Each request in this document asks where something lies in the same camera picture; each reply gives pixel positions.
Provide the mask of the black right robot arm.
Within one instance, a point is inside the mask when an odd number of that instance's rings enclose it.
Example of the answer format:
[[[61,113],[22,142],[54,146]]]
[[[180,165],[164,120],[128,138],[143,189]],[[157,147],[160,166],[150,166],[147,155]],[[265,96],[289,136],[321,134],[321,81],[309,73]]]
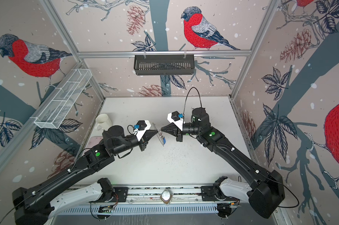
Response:
[[[233,197],[248,202],[261,217],[270,218],[285,199],[283,178],[278,171],[269,172],[238,150],[210,124],[205,108],[194,109],[189,123],[184,122],[184,115],[177,111],[169,113],[167,120],[169,125],[161,131],[176,137],[178,142],[182,142],[183,136],[196,135],[203,147],[223,158],[246,181],[240,183],[226,176],[220,177],[213,184],[216,198]]]

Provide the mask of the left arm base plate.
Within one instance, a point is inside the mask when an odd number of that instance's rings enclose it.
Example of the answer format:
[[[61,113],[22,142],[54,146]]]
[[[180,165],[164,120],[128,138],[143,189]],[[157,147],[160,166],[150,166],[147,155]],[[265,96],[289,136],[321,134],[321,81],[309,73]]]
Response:
[[[124,203],[126,202],[128,187],[112,187],[101,190],[100,197],[91,203]]]

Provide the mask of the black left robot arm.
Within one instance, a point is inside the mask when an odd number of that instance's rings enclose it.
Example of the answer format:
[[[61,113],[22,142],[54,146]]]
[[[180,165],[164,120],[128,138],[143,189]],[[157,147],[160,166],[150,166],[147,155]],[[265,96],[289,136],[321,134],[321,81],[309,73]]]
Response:
[[[102,140],[79,157],[70,167],[47,181],[31,188],[20,187],[13,191],[14,219],[17,225],[43,225],[58,213],[82,203],[119,201],[119,195],[107,178],[94,184],[66,193],[72,185],[104,169],[115,157],[139,147],[145,150],[149,140],[158,131],[141,125],[136,134],[124,135],[122,126],[103,131]]]

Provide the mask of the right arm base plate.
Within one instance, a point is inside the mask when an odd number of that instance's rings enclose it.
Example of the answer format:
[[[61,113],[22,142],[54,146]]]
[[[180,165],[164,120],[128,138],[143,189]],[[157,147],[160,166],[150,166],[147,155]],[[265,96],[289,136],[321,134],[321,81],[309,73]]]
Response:
[[[200,187],[200,193],[198,194],[199,196],[202,197],[202,200],[204,202],[210,202],[210,201],[231,201],[231,202],[237,202],[238,199],[233,198],[233,197],[225,197],[223,199],[218,198],[215,195],[214,192],[214,187],[213,186],[201,186]]]

